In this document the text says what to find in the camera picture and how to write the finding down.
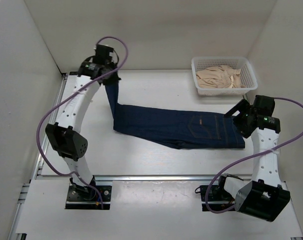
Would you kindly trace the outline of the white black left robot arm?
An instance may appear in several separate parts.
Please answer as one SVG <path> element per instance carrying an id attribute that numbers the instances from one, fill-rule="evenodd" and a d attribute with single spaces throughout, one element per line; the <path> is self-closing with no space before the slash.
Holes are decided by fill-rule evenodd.
<path id="1" fill-rule="evenodd" d="M 81 135 L 82 123 L 101 84 L 115 83 L 119 79 L 117 64 L 113 61 L 97 64 L 85 60 L 78 70 L 71 98 L 63 104 L 56 121 L 45 127 L 52 149 L 63 158 L 71 172 L 71 185 L 85 200 L 91 200 L 99 194 L 85 158 L 88 141 Z"/>

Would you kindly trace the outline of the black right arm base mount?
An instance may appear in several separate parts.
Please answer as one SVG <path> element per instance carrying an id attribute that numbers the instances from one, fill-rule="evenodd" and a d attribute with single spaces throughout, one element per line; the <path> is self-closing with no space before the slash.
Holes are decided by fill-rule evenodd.
<path id="1" fill-rule="evenodd" d="M 202 211 L 208 212 L 208 208 L 205 204 L 205 193 L 207 185 L 200 185 L 194 190 L 194 193 L 200 195 L 202 202 Z M 214 211 L 222 211 L 231 207 L 235 203 L 234 198 L 224 190 L 220 190 L 218 185 L 213 185 L 208 194 L 208 205 Z"/>

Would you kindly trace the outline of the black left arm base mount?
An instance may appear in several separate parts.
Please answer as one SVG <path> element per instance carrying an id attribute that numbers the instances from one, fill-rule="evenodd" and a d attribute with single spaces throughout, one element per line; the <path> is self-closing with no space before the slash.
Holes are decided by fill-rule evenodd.
<path id="1" fill-rule="evenodd" d="M 97 185 L 94 181 L 90 183 L 99 191 L 100 196 L 96 190 L 90 187 L 82 187 L 73 183 L 70 178 L 70 184 L 66 196 L 65 209 L 66 210 L 110 210 L 112 198 L 111 185 Z"/>

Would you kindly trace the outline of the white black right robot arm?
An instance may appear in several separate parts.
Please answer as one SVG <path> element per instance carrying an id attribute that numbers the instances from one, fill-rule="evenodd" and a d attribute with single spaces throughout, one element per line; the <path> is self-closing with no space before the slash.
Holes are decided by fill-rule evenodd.
<path id="1" fill-rule="evenodd" d="M 257 95 L 253 104 L 241 100 L 224 116 L 233 117 L 233 124 L 244 138 L 253 143 L 253 173 L 251 180 L 223 174 L 216 187 L 216 195 L 234 199 L 237 212 L 273 222 L 290 201 L 290 192 L 283 189 L 278 172 L 278 156 L 271 149 L 278 145 L 280 120 L 272 116 L 275 100 Z"/>

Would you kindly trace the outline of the dark blue denim trousers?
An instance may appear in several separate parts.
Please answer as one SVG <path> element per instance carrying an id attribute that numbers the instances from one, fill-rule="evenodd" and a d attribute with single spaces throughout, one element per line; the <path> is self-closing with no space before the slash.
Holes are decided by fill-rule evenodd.
<path id="1" fill-rule="evenodd" d="M 172 149 L 244 149 L 232 118 L 221 113 L 120 104 L 119 84 L 106 85 L 113 129 Z"/>

